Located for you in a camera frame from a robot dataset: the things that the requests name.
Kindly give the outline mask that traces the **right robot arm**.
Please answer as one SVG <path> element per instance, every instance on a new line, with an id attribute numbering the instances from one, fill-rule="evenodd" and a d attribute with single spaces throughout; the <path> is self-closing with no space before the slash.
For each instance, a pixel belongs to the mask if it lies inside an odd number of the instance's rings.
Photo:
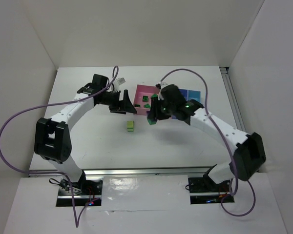
<path id="1" fill-rule="evenodd" d="M 205 184 L 211 188 L 233 178 L 248 181 L 266 161 L 262 137 L 258 133 L 248 134 L 227 124 L 200 102 L 186 100 L 173 84 L 151 97 L 147 119 L 153 124 L 172 116 L 203 131 L 228 150 L 230 161 L 212 166 L 203 176 Z"/>

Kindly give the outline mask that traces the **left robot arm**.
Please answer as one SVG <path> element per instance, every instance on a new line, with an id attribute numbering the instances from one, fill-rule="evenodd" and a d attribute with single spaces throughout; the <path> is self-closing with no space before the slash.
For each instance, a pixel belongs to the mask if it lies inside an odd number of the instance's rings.
<path id="1" fill-rule="evenodd" d="M 135 114 L 128 91 L 120 91 L 124 78 L 116 78 L 112 83 L 105 76 L 94 74 L 92 82 L 77 91 L 73 102 L 50 118 L 40 118 L 36 124 L 34 152 L 51 163 L 59 172 L 69 178 L 66 184 L 72 184 L 77 190 L 91 185 L 84 171 L 77 166 L 71 152 L 70 131 L 74 125 L 97 104 L 106 105 L 110 112 Z"/>

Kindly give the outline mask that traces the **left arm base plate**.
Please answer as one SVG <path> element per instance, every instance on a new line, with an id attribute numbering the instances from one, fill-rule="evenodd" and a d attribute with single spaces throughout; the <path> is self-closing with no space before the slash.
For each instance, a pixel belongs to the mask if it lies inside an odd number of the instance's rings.
<path id="1" fill-rule="evenodd" d="M 86 203 L 89 206 L 98 207 L 102 204 L 102 188 L 103 180 L 95 179 L 91 180 L 90 185 L 87 185 L 85 189 L 74 188 L 74 200 L 76 207 L 83 207 Z M 56 207 L 72 207 L 72 196 L 69 184 L 61 180 L 59 185 Z"/>

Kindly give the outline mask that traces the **dark green lego brick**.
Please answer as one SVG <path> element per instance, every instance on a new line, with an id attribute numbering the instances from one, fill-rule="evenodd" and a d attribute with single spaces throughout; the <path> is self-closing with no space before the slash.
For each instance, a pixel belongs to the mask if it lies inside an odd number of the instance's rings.
<path id="1" fill-rule="evenodd" d="M 143 102 L 148 102 L 148 96 L 143 96 L 142 101 Z"/>

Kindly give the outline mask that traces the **lime blue green lego stack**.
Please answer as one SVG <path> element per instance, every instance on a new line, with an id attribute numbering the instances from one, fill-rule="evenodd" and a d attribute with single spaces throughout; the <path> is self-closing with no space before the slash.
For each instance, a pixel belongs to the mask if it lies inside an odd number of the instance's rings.
<path id="1" fill-rule="evenodd" d="M 157 123 L 157 117 L 152 113 L 148 113 L 147 121 L 148 121 L 149 125 L 154 125 Z"/>

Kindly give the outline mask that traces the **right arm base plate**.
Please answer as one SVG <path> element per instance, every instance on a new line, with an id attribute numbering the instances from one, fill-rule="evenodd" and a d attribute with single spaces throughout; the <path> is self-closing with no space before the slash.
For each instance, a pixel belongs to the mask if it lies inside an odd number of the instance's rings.
<path id="1" fill-rule="evenodd" d="M 225 180 L 220 184 L 211 184 L 203 177 L 189 177 L 188 184 L 185 189 L 189 191 L 190 204 L 216 204 L 221 199 L 225 199 L 225 203 L 234 203 L 234 198 L 229 193 L 230 181 Z"/>

